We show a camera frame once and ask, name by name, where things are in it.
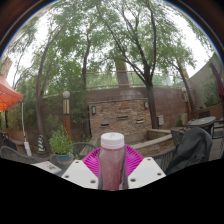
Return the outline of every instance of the chair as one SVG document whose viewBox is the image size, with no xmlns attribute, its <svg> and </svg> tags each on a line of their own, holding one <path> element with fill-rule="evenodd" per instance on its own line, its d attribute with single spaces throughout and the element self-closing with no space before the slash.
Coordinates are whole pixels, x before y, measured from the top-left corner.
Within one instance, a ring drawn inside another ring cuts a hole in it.
<svg viewBox="0 0 224 224">
<path fill-rule="evenodd" d="M 92 152 L 97 147 L 88 142 L 75 142 L 73 145 L 73 155 L 74 159 L 83 159 L 87 154 Z M 50 162 L 54 165 L 58 165 L 56 154 L 50 156 Z"/>
<path fill-rule="evenodd" d="M 175 150 L 175 147 L 174 148 L 171 148 L 171 149 L 167 149 L 166 151 L 164 150 L 161 153 L 153 154 L 150 157 L 152 157 L 156 161 L 156 163 L 158 164 L 158 166 L 163 171 L 165 171 L 166 168 L 168 167 L 171 159 L 172 159 L 172 155 L 173 155 L 174 150 Z"/>
<path fill-rule="evenodd" d="M 18 153 L 16 150 L 8 147 L 2 146 L 0 149 L 0 156 L 2 159 L 8 159 L 15 162 L 25 163 L 25 164 L 35 164 L 38 161 L 32 156 L 25 156 Z"/>
<path fill-rule="evenodd" d="M 204 118 L 204 117 L 210 117 L 210 111 L 209 110 L 199 113 L 199 115 L 198 115 L 199 119 Z M 211 124 L 210 126 L 203 127 L 202 129 L 204 129 L 205 131 L 207 131 L 211 135 L 211 130 L 212 130 L 213 125 L 214 124 Z"/>
<path fill-rule="evenodd" d="M 223 146 L 224 146 L 224 125 L 220 126 L 219 124 L 224 124 L 224 120 L 215 121 L 212 132 L 212 139 L 222 139 L 220 145 L 220 158 L 224 158 Z"/>
<path fill-rule="evenodd" d="M 199 119 L 204 118 L 204 117 L 210 117 L 210 111 L 209 110 L 199 113 L 199 115 L 198 115 Z"/>
<path fill-rule="evenodd" d="M 173 143 L 175 146 L 177 146 L 183 138 L 184 133 L 186 132 L 183 128 L 177 130 L 170 130 L 171 135 L 172 135 L 172 139 L 173 139 Z"/>
<path fill-rule="evenodd" d="M 209 161 L 211 147 L 211 135 L 201 128 L 190 129 L 184 134 L 181 144 L 174 149 L 165 174 L 169 175 L 188 166 Z"/>
</svg>

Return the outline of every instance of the railing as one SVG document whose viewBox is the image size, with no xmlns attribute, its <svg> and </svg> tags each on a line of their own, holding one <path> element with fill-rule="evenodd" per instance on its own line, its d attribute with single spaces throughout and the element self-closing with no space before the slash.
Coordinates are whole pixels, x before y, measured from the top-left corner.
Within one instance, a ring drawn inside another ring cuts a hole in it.
<svg viewBox="0 0 224 224">
<path fill-rule="evenodd" d="M 129 83 L 119 84 L 118 76 L 119 73 L 126 73 Z M 138 75 L 133 71 L 110 71 L 110 72 L 91 72 L 87 73 L 87 89 L 111 89 L 119 88 L 121 86 L 129 86 L 132 88 L 135 87 L 144 87 L 145 84 L 138 77 Z M 180 77 L 175 75 L 164 75 L 164 74 L 154 74 L 153 76 L 153 85 L 154 87 L 161 88 L 177 88 L 181 89 L 184 84 Z"/>
</svg>

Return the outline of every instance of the brick wall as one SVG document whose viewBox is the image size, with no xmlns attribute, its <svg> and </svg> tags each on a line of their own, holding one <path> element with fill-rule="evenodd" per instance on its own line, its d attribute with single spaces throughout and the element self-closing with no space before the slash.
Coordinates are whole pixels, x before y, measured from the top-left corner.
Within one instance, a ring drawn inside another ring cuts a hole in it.
<svg viewBox="0 0 224 224">
<path fill-rule="evenodd" d="M 175 127 L 178 116 L 186 113 L 185 103 L 180 89 L 154 88 L 157 116 L 164 116 L 164 125 L 161 129 Z M 116 131 L 125 135 L 140 133 L 151 128 L 149 109 L 144 109 L 147 101 L 146 89 L 142 88 L 119 88 L 106 90 L 92 90 L 88 95 L 90 108 L 90 125 L 92 135 L 99 137 L 102 133 Z M 47 118 L 49 114 L 58 116 L 58 126 L 63 124 L 62 111 L 63 98 L 52 97 L 43 100 L 43 123 L 49 135 Z M 96 106 L 96 115 L 91 114 L 91 106 Z M 129 116 L 127 120 L 117 120 L 118 116 Z M 136 120 L 143 119 L 143 123 L 136 124 Z M 109 127 L 101 128 L 101 124 L 109 123 Z M 38 144 L 37 124 L 26 126 L 30 145 Z M 72 139 L 82 139 L 82 125 L 71 122 Z"/>
<path fill-rule="evenodd" d="M 93 137 L 101 136 L 106 132 L 120 132 L 123 135 L 147 131 L 151 128 L 151 117 L 148 109 L 144 108 L 144 100 L 126 100 L 111 102 L 90 103 L 96 107 L 96 114 L 90 113 L 90 125 Z"/>
<path fill-rule="evenodd" d="M 157 116 L 164 116 L 161 129 L 176 126 L 180 114 L 186 113 L 186 106 L 180 89 L 154 88 Z M 145 88 L 94 90 L 89 94 L 89 109 L 96 106 L 96 114 L 90 114 L 92 136 L 98 137 L 109 131 L 125 135 L 147 131 L 151 128 L 149 109 L 144 109 L 147 101 Z M 117 116 L 129 116 L 127 120 L 117 120 Z M 136 124 L 143 119 L 144 123 Z"/>
</svg>

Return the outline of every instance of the red umbrella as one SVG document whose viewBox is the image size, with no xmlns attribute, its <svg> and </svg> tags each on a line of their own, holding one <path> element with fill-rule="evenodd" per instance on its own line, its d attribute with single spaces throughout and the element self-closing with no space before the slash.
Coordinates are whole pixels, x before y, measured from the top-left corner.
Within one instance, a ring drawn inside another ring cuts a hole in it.
<svg viewBox="0 0 224 224">
<path fill-rule="evenodd" d="M 0 111 L 8 110 L 23 101 L 23 95 L 16 92 L 6 81 L 5 75 L 0 76 Z"/>
</svg>

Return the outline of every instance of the outdoor furniture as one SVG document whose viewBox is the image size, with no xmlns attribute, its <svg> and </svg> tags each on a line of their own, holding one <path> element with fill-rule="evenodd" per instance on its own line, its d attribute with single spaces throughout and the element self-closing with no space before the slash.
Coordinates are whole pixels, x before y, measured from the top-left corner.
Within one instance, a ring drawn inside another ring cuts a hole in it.
<svg viewBox="0 0 224 224">
<path fill-rule="evenodd" d="M 166 175 L 175 173 L 188 166 L 209 161 L 212 137 L 201 128 L 187 131 L 181 144 L 173 151 L 172 159 L 164 171 Z"/>
<path fill-rule="evenodd" d="M 185 130 L 183 128 L 178 131 L 171 129 L 170 132 L 172 135 L 173 143 L 175 146 L 177 146 L 182 141 Z"/>
<path fill-rule="evenodd" d="M 199 115 L 198 115 L 199 119 L 204 118 L 204 117 L 210 117 L 210 111 L 209 110 L 199 113 Z"/>
<path fill-rule="evenodd" d="M 9 135 L 4 132 L 0 132 L 0 148 L 6 145 L 6 139 L 9 139 Z"/>
<path fill-rule="evenodd" d="M 58 175 L 62 170 L 55 166 L 54 164 L 52 164 L 51 162 L 49 161 L 45 161 L 45 162 L 41 162 L 41 163 L 35 163 L 35 164 L 32 164 L 33 166 L 36 166 L 42 170 L 45 170 L 49 173 L 52 173 L 52 174 L 55 174 L 55 175 Z"/>
<path fill-rule="evenodd" d="M 195 128 L 195 127 L 202 128 L 211 135 L 211 129 L 212 129 L 215 121 L 216 121 L 216 117 L 214 117 L 214 116 L 204 117 L 201 119 L 189 121 L 188 126 L 190 128 Z"/>
<path fill-rule="evenodd" d="M 23 131 L 17 131 L 5 128 L 5 132 L 9 136 L 8 146 L 10 148 L 13 148 L 17 150 L 19 153 L 26 154 L 25 146 L 24 146 L 24 133 Z"/>
<path fill-rule="evenodd" d="M 16 150 L 8 147 L 2 146 L 0 149 L 0 156 L 2 159 L 8 159 L 15 162 L 25 163 L 25 164 L 35 164 L 38 161 L 32 156 L 25 156 L 17 152 Z"/>
<path fill-rule="evenodd" d="M 224 146 L 224 125 L 222 126 L 216 126 L 215 124 L 224 124 L 224 120 L 219 120 L 215 121 L 214 126 L 213 126 L 213 132 L 212 132 L 212 139 L 222 139 L 221 145 L 220 145 L 220 158 L 224 158 L 224 153 L 223 153 L 223 146 Z"/>
<path fill-rule="evenodd" d="M 159 165 L 159 167 L 163 171 L 165 171 L 170 163 L 170 160 L 172 159 L 174 150 L 175 150 L 175 147 L 164 150 L 163 152 L 160 152 L 160 153 L 150 155 L 150 157 L 152 157 L 156 161 L 156 163 Z"/>
</svg>

